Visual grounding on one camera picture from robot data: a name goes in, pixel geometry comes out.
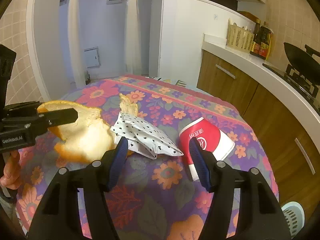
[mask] wooden cabinet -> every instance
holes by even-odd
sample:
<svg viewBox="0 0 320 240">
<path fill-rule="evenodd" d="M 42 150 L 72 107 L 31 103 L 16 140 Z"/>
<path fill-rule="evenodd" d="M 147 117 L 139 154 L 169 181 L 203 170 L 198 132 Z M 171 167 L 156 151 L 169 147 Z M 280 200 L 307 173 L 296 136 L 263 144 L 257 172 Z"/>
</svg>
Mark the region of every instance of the wooden cabinet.
<svg viewBox="0 0 320 240">
<path fill-rule="evenodd" d="M 305 129 L 262 85 L 258 85 L 243 119 L 252 127 L 268 156 L 280 204 L 297 201 L 306 218 L 310 217 L 320 201 L 320 154 Z"/>
<path fill-rule="evenodd" d="M 238 109 L 268 156 L 280 204 L 300 203 L 308 219 L 320 201 L 320 154 L 299 121 L 262 85 L 207 51 L 197 87 Z"/>
<path fill-rule="evenodd" d="M 197 88 L 231 103 L 242 116 L 258 83 L 223 59 L 203 51 Z"/>
</svg>

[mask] wicker basket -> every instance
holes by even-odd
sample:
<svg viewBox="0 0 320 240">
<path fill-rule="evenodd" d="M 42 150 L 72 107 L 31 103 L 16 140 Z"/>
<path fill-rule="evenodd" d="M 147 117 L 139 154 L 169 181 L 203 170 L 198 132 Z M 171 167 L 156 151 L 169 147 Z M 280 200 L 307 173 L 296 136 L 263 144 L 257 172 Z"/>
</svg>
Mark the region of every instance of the wicker basket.
<svg viewBox="0 0 320 240">
<path fill-rule="evenodd" d="M 254 34 L 237 25 L 229 24 L 227 46 L 233 49 L 250 52 Z"/>
</svg>

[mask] white polka dot paper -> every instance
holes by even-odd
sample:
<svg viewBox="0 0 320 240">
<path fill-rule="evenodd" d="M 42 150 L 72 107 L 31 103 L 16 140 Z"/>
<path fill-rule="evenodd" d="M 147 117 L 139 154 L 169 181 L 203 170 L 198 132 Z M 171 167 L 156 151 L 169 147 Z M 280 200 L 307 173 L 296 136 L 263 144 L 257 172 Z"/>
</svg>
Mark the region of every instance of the white polka dot paper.
<svg viewBox="0 0 320 240">
<path fill-rule="evenodd" d="M 116 134 L 115 143 L 118 143 L 124 136 L 128 139 L 129 150 L 150 159 L 156 159 L 158 154 L 183 155 L 162 130 L 140 117 L 120 112 L 111 130 Z"/>
</svg>

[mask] curtain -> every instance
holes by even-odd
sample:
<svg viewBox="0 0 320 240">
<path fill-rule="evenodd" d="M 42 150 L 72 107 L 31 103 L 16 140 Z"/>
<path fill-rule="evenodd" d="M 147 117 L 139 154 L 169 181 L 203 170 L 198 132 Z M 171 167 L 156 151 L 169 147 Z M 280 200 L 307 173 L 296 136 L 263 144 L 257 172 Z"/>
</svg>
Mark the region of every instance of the curtain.
<svg viewBox="0 0 320 240">
<path fill-rule="evenodd" d="M 71 67 L 75 78 L 76 87 L 85 86 L 85 64 L 83 61 L 83 51 L 80 46 L 80 19 L 79 0 L 69 0 L 68 6 L 68 39 Z"/>
<path fill-rule="evenodd" d="M 128 73 L 141 75 L 141 32 L 138 0 L 127 1 L 125 64 Z"/>
</svg>

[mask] red paper cup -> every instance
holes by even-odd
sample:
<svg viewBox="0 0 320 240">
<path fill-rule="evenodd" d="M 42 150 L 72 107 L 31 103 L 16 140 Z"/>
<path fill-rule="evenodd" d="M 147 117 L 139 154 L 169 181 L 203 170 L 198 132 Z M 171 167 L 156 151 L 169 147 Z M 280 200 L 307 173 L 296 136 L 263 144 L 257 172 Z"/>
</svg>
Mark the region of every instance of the red paper cup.
<svg viewBox="0 0 320 240">
<path fill-rule="evenodd" d="M 191 138 L 196 137 L 202 149 L 212 152 L 217 161 L 224 160 L 235 146 L 235 143 L 224 132 L 203 117 L 183 128 L 179 137 L 180 149 L 189 165 L 193 181 L 199 177 L 189 152 Z"/>
</svg>

